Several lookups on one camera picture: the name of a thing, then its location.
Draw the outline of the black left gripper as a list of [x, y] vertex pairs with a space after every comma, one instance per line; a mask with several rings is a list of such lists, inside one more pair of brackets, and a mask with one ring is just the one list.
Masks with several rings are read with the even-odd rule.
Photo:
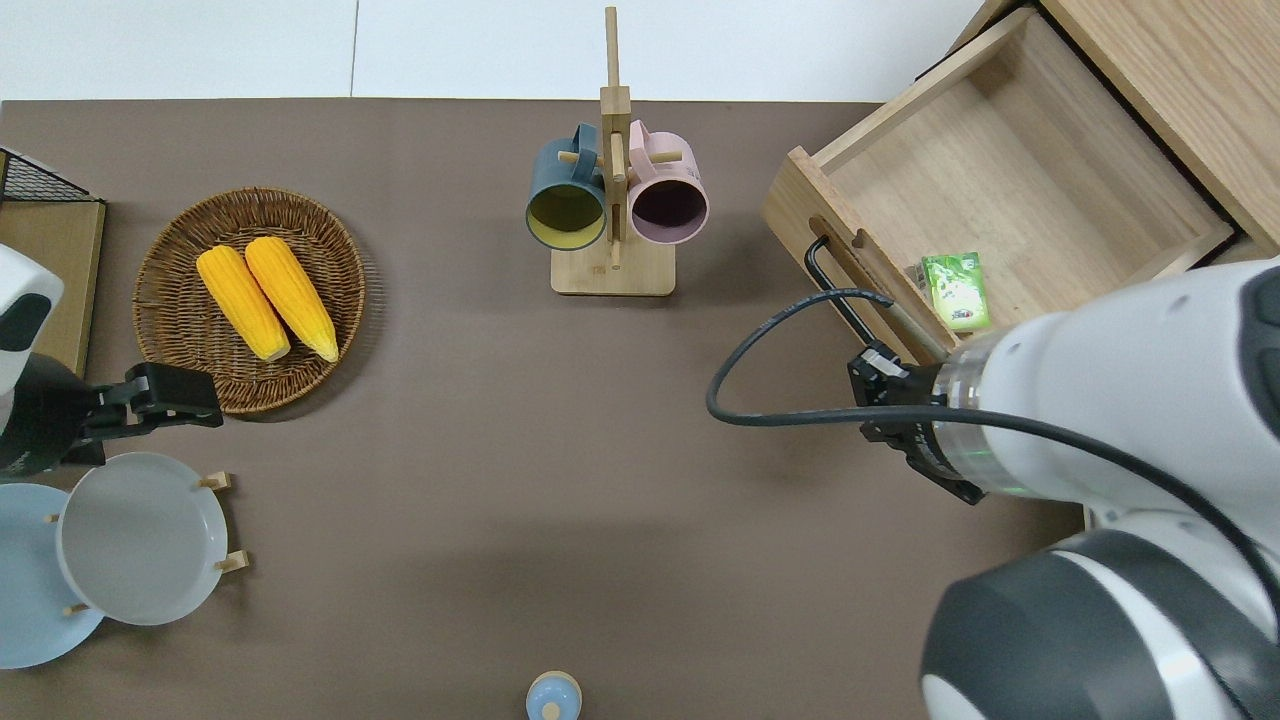
[[105, 443], [164, 427], [224, 423], [212, 377], [140, 363], [124, 380], [95, 389], [56, 359], [33, 354], [3, 423], [1, 477], [17, 480], [59, 466], [102, 466]]

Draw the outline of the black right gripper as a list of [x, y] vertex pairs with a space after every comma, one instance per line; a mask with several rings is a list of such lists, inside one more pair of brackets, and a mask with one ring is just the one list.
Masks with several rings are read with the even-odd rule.
[[[1007, 338], [973, 338], [956, 347], [943, 365], [916, 365], [882, 341], [873, 341], [847, 363], [847, 373], [859, 407], [919, 406], [937, 404], [954, 409], [982, 410], [982, 396], [996, 387], [984, 380], [991, 363], [1001, 369], [1005, 355], [1020, 343]], [[899, 451], [918, 474], [963, 502], [978, 505], [987, 493], [1021, 496], [1023, 483], [998, 454], [1012, 432], [969, 423], [868, 421], [860, 432], [872, 443]]]

